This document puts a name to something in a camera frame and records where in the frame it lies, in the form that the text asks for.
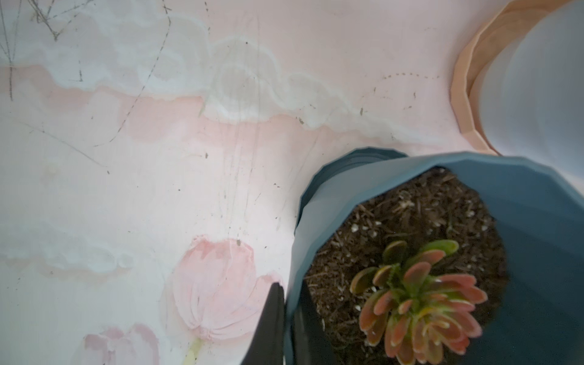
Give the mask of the white pot yellow-brown succulent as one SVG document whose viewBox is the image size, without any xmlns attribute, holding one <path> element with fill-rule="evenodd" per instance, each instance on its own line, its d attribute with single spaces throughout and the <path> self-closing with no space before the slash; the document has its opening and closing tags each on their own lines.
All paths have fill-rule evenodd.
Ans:
<svg viewBox="0 0 584 365">
<path fill-rule="evenodd" d="M 511 1 L 459 54 L 450 101 L 462 136 L 583 188 L 583 3 Z"/>
</svg>

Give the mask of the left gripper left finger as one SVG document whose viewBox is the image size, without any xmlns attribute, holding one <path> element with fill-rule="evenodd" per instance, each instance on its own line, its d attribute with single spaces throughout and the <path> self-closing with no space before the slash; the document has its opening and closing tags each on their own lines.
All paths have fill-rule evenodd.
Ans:
<svg viewBox="0 0 584 365">
<path fill-rule="evenodd" d="M 283 365 L 284 289 L 271 285 L 256 331 L 242 365 Z"/>
</svg>

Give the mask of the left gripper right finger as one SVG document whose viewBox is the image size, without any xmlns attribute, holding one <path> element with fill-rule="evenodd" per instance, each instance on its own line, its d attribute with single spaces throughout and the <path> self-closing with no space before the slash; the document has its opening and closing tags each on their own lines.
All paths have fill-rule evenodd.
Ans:
<svg viewBox="0 0 584 365">
<path fill-rule="evenodd" d="M 292 317 L 291 336 L 294 364 L 338 364 L 305 281 L 302 283 L 298 306 Z"/>
</svg>

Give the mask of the blue-grey pot red succulent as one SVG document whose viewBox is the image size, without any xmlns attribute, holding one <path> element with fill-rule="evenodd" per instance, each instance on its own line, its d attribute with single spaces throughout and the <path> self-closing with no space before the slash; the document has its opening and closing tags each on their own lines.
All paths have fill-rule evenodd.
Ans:
<svg viewBox="0 0 584 365">
<path fill-rule="evenodd" d="M 409 157 L 357 149 L 325 165 L 301 198 L 287 287 L 284 353 L 294 352 L 294 315 L 317 251 L 359 203 L 445 167 L 493 216 L 510 280 L 503 302 L 464 364 L 583 362 L 583 197 L 555 170 L 526 158 L 476 153 Z"/>
</svg>

